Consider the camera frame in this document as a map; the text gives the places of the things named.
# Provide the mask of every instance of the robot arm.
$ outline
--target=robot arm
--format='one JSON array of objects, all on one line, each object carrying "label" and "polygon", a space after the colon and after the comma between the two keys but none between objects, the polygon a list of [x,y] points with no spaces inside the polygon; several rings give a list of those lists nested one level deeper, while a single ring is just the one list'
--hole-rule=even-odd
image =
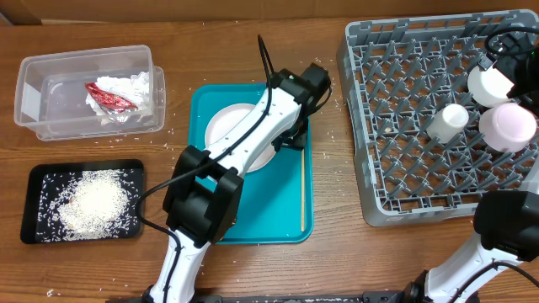
[{"label": "robot arm", "polygon": [[[478,302],[477,291],[507,269],[488,269],[493,263],[518,266],[535,259],[539,255],[538,191],[536,161],[518,191],[484,194],[476,209],[475,232],[470,239],[442,265],[423,272],[394,302]],[[459,290],[461,295],[453,300]]]},{"label": "robot arm", "polygon": [[[199,178],[216,182],[215,191],[202,186],[193,178],[171,184],[163,202],[168,212],[167,225],[179,238],[178,264],[173,260],[177,253],[176,242],[171,237],[159,279],[142,296],[142,302],[188,303],[195,292],[195,278],[208,247],[224,237],[236,220],[237,206],[242,192],[243,176],[254,160],[269,145],[276,151],[298,141],[306,135],[307,118],[316,112],[320,98],[329,89],[328,72],[312,64],[300,76],[287,70],[272,75],[272,99],[269,113],[259,126],[229,155],[214,163]],[[199,151],[188,146],[180,155],[173,177],[211,162],[242,137],[261,117],[268,103],[268,89],[254,109],[219,141]],[[164,290],[169,273],[172,275],[165,302]]]},{"label": "robot arm", "polygon": [[[208,146],[205,150],[212,155],[219,155],[226,150],[233,142],[237,141],[260,117],[268,102],[268,91],[254,109],[245,118],[240,121],[228,134],[219,141]],[[294,101],[289,93],[280,88],[273,90],[272,106],[260,126],[243,141],[236,150],[229,156],[224,157],[218,163],[225,169],[236,168],[237,175],[243,177],[254,160],[271,142],[283,133],[289,130],[297,121],[301,106]],[[180,230],[174,231],[182,243],[182,249],[179,255],[179,263],[176,266],[170,281],[168,290],[168,302],[187,303],[195,293],[195,278],[199,271],[205,252],[210,246],[206,242],[202,247],[196,247],[193,240]],[[157,283],[150,290],[150,296],[154,302],[163,302],[163,290],[168,272],[172,268],[173,257],[176,250],[176,242],[170,238],[168,241],[168,250],[163,263],[163,269],[159,275]]]}]

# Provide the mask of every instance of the black tray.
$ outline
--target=black tray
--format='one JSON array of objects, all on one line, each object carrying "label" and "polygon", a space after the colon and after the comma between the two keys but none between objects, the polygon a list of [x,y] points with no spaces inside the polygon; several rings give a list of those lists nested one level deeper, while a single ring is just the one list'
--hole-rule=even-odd
[{"label": "black tray", "polygon": [[[77,163],[58,163],[58,164],[40,164],[32,169],[29,175],[28,188],[26,191],[26,202],[24,205],[23,223],[20,230],[20,239],[26,244],[41,243],[43,237],[37,237],[36,232],[40,229],[45,234],[48,231],[52,231],[58,226],[47,226],[45,221],[38,222],[38,213],[40,208],[40,196],[43,189],[43,179],[49,173],[57,173],[59,177],[61,174],[66,173],[80,173],[84,171],[98,171],[108,169],[125,169],[130,170],[128,172],[128,178],[133,181],[135,190],[138,190],[138,194],[144,192],[145,174],[144,165],[140,160],[127,159],[127,160],[113,160],[113,161],[101,161],[101,162],[77,162]],[[128,231],[122,231],[114,238],[130,238],[136,237],[141,233],[141,223],[136,219],[136,213],[134,204],[136,199],[130,199],[130,207],[128,212],[132,217],[135,217],[130,224]],[[95,240],[109,239],[113,237],[104,237]]]}]

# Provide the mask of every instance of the white plate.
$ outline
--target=white plate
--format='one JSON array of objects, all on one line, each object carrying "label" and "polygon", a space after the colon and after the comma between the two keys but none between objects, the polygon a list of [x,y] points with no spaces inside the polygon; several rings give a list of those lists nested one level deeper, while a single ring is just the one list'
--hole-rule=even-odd
[{"label": "white plate", "polygon": [[[224,135],[236,126],[251,110],[254,109],[253,104],[233,104],[224,109],[221,109],[214,115],[208,127],[205,129],[204,143],[205,146],[219,141]],[[254,172],[264,167],[275,155],[275,149],[272,145],[266,147],[260,156],[254,160],[253,165],[247,173]]]}]

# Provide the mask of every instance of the pink cup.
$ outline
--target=pink cup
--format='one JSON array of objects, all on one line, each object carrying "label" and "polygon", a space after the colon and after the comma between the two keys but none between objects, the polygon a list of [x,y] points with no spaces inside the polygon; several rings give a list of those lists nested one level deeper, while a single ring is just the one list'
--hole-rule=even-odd
[{"label": "pink cup", "polygon": [[515,103],[500,104],[487,110],[479,120],[485,142],[498,152],[517,152],[535,135],[536,118]]}]

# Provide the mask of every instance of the white cup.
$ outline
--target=white cup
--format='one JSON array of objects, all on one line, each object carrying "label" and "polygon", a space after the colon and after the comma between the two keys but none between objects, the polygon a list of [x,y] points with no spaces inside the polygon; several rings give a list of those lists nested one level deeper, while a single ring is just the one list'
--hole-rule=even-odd
[{"label": "white cup", "polygon": [[473,94],[473,99],[490,108],[509,102],[507,93],[513,86],[504,74],[492,66],[484,72],[481,72],[479,66],[475,66],[468,76],[468,89]]},{"label": "white cup", "polygon": [[464,129],[468,119],[468,111],[462,105],[449,104],[435,114],[434,121],[427,127],[427,135],[438,136],[440,143],[445,144]]}]

